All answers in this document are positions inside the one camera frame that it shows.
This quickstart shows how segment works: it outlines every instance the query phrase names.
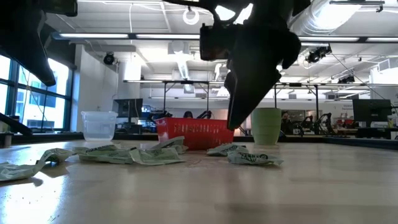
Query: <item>green cup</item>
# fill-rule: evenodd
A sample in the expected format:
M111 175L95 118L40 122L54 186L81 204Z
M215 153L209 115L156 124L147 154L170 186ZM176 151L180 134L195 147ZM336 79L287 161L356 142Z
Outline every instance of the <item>green cup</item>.
M258 145L275 145L279 139L281 111L278 108L257 108L251 114L251 131Z

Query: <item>transparent bin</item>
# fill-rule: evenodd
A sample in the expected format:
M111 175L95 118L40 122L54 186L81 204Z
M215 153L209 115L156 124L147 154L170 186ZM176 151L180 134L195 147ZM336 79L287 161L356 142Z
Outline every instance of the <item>transparent bin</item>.
M115 112L82 111L83 135L86 141L110 141L114 136Z

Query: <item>crumpled paper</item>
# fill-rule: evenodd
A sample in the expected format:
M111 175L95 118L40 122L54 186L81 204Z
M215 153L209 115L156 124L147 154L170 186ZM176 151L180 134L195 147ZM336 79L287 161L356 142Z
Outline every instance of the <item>crumpled paper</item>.
M142 165L156 166L184 162L174 147L151 150L135 149L129 153L134 162Z
M249 152L243 146L239 146L236 144L222 144L220 146L215 147L214 149L208 149L208 156L227 156L229 152Z
M61 163L72 155L74 153L69 150L56 148L46 150L40 160L36 161L36 165L15 165L9 162L0 163L0 181L33 177L43 168L46 162Z
M132 164L130 151L136 149L119 149L115 145L107 145L89 149L75 147L73 151L79 155L79 160L90 162L108 162L112 164Z
M282 159L276 156L268 156L266 154L250 154L246 152L229 152L228 161L232 164L246 164L246 165L281 165Z
M153 150L153 149L163 149L163 148L175 148L175 150L179 153L179 154L184 154L188 147L184 146L184 136L180 136L180 137L176 137L173 139L169 139L165 142L161 142L155 146L152 146L150 149L147 149L146 151L149 150Z

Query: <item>red plastic basket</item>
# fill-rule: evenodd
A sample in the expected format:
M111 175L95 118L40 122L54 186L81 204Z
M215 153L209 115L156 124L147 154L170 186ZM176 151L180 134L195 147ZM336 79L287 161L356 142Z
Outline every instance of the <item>red plastic basket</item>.
M231 143L234 132L226 128L225 120L161 118L155 120L159 141L184 136L189 150L205 150Z

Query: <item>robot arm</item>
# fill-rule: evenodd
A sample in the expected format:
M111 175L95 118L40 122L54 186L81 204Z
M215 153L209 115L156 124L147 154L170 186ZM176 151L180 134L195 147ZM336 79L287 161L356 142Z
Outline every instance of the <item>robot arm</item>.
M224 86L229 91L228 129L234 130L252 113L268 91L281 78L276 66L289 68L299 55L299 38L287 27L287 21L305 8L310 0L164 0L186 6L202 7L215 18L213 26L200 30L202 60L228 59ZM243 8L253 3L252 13L243 25L233 24ZM216 6L235 12L221 21Z

